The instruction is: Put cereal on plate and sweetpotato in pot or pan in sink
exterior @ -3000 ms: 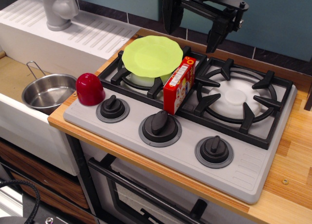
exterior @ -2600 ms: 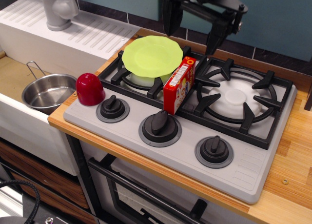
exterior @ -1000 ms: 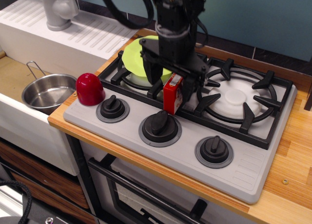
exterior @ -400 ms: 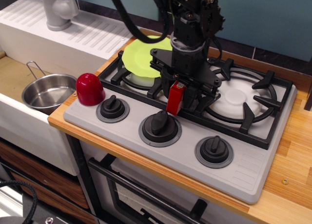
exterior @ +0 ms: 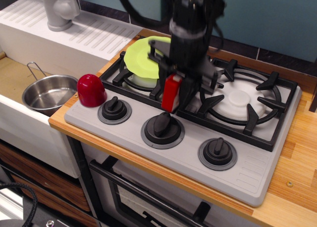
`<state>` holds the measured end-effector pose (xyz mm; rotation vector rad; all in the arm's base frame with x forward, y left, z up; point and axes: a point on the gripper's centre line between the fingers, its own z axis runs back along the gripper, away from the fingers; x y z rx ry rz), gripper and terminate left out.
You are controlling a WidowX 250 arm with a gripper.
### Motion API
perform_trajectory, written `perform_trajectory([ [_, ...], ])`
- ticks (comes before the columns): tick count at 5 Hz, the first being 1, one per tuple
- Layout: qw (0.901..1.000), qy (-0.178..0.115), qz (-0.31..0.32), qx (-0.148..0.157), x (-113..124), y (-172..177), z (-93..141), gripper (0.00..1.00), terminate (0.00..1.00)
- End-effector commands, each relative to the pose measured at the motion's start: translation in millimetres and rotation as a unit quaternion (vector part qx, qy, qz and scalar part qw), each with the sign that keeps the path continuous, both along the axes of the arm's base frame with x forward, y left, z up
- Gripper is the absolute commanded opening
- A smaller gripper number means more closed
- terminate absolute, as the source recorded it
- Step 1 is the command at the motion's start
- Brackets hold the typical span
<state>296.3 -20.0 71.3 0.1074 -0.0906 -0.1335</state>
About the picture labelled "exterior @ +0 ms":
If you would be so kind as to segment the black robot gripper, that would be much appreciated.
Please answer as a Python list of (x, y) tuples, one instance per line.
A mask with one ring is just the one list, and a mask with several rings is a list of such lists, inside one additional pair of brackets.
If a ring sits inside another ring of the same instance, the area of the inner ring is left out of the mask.
[(179, 90), (179, 108), (185, 109), (199, 89), (212, 94), (217, 88), (219, 73), (207, 56), (213, 27), (190, 31), (180, 26), (171, 28), (169, 43), (149, 42), (149, 58), (158, 63), (160, 90), (164, 93), (165, 81), (176, 73), (182, 77)]

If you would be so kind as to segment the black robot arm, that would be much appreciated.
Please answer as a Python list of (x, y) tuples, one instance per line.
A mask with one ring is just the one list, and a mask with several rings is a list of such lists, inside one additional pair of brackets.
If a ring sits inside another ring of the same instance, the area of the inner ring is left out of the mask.
[(212, 31), (221, 30), (216, 20), (223, 15), (223, 0), (166, 0), (167, 13), (159, 22), (139, 14), (129, 0), (120, 0), (125, 10), (146, 27), (169, 24), (169, 43), (151, 40), (149, 59), (158, 63), (161, 107), (173, 112), (186, 107), (199, 89), (213, 93), (219, 72), (207, 56)]

